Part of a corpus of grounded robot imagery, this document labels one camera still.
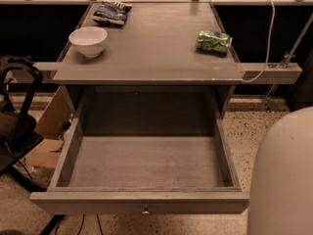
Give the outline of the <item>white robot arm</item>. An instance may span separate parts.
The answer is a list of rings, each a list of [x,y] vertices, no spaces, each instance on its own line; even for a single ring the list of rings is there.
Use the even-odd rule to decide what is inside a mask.
[[[248,235],[313,235],[313,108],[275,122],[256,154]]]

